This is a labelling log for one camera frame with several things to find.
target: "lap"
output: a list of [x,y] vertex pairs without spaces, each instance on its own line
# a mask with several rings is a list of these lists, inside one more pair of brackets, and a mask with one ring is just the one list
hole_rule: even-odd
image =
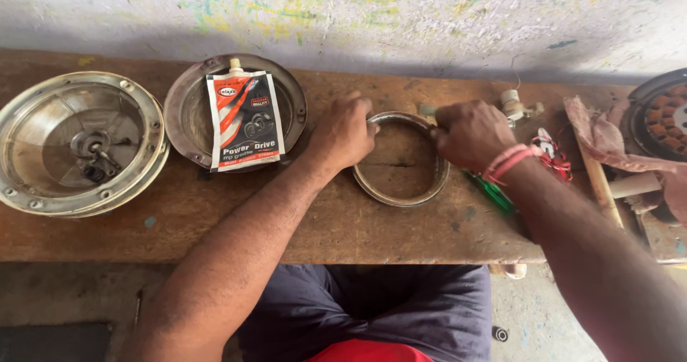
[[246,362],[303,360],[332,343],[404,343],[435,361],[487,361],[485,266],[383,266],[357,279],[321,265],[279,265],[238,331]]

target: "man's hand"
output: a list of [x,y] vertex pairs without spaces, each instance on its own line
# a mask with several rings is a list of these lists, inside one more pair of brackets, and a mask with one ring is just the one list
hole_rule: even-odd
[[339,97],[318,120],[303,156],[334,174],[362,161],[374,149],[374,135],[379,131],[379,125],[367,124],[370,111],[372,101],[360,91]]
[[432,131],[439,154],[452,164],[482,172],[505,149],[516,145],[506,116],[481,100],[439,108]]

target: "round metal cover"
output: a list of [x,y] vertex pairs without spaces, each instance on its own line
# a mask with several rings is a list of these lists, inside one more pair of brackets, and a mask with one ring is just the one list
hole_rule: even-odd
[[[286,152],[296,144],[308,114],[305,94],[296,78],[271,60],[232,53],[195,63],[170,88],[164,104],[164,119],[172,145],[186,158],[208,169],[212,163],[213,130],[205,76],[228,73],[229,59],[233,58],[241,61],[241,67],[246,72],[268,70],[272,73]],[[247,172],[263,166],[265,164],[230,172]]]
[[32,214],[86,217],[143,191],[169,149],[155,98],[103,72],[57,76],[0,111],[0,200]]
[[629,132],[626,150],[672,161],[687,161],[687,68],[659,75],[628,96],[621,122]]

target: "man's right hand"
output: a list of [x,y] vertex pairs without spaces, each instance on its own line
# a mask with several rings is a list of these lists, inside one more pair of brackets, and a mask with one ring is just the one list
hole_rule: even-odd
[[517,144],[506,116],[481,100],[439,108],[436,148],[452,164],[481,173],[505,149]]

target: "relaxo logo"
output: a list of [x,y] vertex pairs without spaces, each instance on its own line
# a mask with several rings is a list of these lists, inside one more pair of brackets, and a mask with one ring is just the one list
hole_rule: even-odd
[[219,95],[222,95],[223,97],[233,97],[234,95],[236,95],[236,90],[234,90],[231,87],[224,87],[217,90],[217,93]]

